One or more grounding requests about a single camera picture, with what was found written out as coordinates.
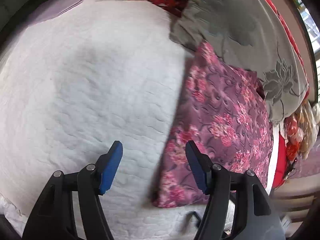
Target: blue gripper pad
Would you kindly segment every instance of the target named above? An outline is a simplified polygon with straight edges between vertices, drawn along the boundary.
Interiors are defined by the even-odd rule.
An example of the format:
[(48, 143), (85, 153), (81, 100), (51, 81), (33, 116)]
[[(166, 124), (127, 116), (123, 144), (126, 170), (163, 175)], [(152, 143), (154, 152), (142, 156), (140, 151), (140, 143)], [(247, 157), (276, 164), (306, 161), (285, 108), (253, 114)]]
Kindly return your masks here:
[(114, 141), (107, 154), (101, 155), (96, 162), (97, 173), (100, 176), (99, 195), (105, 194), (111, 188), (119, 163), (123, 154), (123, 146), (119, 141)]
[(194, 141), (188, 141), (186, 144), (186, 157), (196, 184), (204, 194), (209, 194), (209, 188), (212, 181), (210, 158), (202, 154)]

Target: floral pattern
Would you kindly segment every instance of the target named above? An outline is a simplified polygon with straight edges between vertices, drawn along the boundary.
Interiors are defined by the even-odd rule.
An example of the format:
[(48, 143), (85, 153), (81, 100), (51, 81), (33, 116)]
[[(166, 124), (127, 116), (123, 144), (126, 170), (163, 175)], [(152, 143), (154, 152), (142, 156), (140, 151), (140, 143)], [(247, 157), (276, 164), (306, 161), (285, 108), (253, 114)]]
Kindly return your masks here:
[(301, 65), (302, 65), (302, 68), (303, 68), (303, 72), (304, 72), (305, 75), (306, 75), (306, 71), (305, 71), (305, 69), (304, 69), (303, 60), (302, 60), (302, 57), (301, 57), (301, 55), (300, 55), (300, 51), (299, 51), (299, 49), (298, 49), (297, 43), (294, 41), (294, 38), (293, 38), (293, 36), (292, 36), (292, 34), (291, 34), (291, 32), (290, 32), (287, 24), (285, 23), (284, 18), (283, 18), (282, 15), (279, 13), (279, 11), (277, 10), (276, 6), (272, 3), (271, 0), (266, 0), (266, 2), (270, 5), (270, 7), (272, 8), (272, 10), (275, 12), (275, 14), (277, 15), (277, 17), (279, 18), (279, 20), (280, 20), (280, 22), (281, 22), (281, 24), (282, 24), (285, 32), (286, 32), (287, 35), (288, 35), (289, 41), (290, 41), (290, 43), (291, 43), (294, 51), (295, 51), (295, 52), (297, 53), (297, 55), (298, 55), (299, 61), (300, 61)]
[(276, 69), (264, 73), (266, 82), (263, 85), (266, 94), (266, 100), (271, 100), (274, 105), (281, 100), (282, 92), (289, 93), (292, 89), (292, 81), (298, 83), (298, 74), (287, 66), (285, 60), (276, 62)]
[(226, 65), (202, 42), (188, 71), (162, 159), (154, 205), (206, 203), (185, 155), (193, 140), (213, 163), (243, 173), (254, 170), (266, 186), (273, 146), (272, 124), (255, 72)]

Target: quilted pattern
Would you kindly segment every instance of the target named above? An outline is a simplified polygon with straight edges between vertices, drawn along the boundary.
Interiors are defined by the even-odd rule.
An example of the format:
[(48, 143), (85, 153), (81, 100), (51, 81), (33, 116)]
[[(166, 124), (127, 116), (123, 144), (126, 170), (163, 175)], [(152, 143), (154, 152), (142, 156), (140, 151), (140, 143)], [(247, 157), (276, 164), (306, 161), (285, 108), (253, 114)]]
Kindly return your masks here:
[(23, 33), (0, 73), (0, 190), (24, 214), (55, 170), (79, 171), (120, 140), (122, 161), (100, 197), (114, 238), (194, 237), (196, 227), (181, 227), (204, 205), (150, 200), (192, 56), (169, 40), (170, 22), (147, 1), (84, 0)]

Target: purple floral pillow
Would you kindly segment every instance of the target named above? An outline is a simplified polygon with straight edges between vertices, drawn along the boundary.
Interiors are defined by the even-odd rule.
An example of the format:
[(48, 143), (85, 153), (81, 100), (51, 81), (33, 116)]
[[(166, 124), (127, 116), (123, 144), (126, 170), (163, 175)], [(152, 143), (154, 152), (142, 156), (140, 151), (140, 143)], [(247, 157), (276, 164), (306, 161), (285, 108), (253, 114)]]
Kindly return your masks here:
[(254, 170), (266, 186), (273, 135), (263, 96), (255, 72), (226, 65), (201, 43), (164, 149), (155, 206), (206, 203), (185, 155), (189, 140), (230, 171)]

